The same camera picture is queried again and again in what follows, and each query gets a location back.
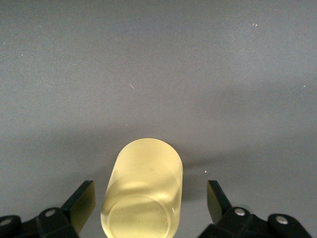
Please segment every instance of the yellow object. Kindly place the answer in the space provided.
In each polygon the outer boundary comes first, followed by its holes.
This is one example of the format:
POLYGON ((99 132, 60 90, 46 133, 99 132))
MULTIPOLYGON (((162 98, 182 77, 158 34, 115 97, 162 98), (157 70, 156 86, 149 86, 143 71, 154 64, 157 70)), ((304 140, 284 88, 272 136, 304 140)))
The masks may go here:
POLYGON ((178 228, 183 166, 167 143, 126 145, 115 162, 101 223, 108 238, 172 238, 178 228))

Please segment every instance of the black bracket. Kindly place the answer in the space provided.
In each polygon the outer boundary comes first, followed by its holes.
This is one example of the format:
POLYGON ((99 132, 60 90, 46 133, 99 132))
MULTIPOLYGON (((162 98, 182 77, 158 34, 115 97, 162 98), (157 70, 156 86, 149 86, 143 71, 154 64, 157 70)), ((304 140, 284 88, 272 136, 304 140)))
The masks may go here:
POLYGON ((271 214, 264 221, 242 207, 232 207, 215 180, 208 181, 207 203, 213 224, 199 238, 312 238, 291 216, 271 214))
POLYGON ((95 184, 85 181, 62 205, 22 223, 16 215, 0 217, 0 238, 79 238, 96 205, 95 184))

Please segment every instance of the gray tabletop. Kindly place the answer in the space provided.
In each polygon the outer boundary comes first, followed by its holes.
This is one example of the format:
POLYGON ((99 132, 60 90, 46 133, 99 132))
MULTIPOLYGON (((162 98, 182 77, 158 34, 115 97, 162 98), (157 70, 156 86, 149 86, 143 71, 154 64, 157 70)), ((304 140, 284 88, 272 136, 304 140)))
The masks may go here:
POLYGON ((317 3, 0 1, 0 215, 86 179, 100 210, 118 152, 153 137, 184 166, 176 238, 211 223, 206 184, 317 237, 317 3))

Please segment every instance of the translucent yellow cup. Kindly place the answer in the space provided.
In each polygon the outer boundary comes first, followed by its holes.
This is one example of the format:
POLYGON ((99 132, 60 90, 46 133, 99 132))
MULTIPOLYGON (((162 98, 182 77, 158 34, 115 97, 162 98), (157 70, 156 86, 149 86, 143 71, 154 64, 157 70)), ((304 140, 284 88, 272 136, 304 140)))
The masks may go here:
POLYGON ((108 238, 172 238, 179 225, 183 165, 167 143, 144 138, 115 162, 101 223, 108 238))

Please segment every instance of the yellow cylinder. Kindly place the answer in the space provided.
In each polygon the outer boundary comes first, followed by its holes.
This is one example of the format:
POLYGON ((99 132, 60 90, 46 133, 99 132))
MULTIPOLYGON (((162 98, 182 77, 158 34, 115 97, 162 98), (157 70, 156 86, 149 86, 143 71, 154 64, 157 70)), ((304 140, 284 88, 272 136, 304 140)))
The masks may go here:
POLYGON ((167 143, 144 138, 119 153, 101 223, 108 238, 172 238, 178 228, 183 166, 167 143))

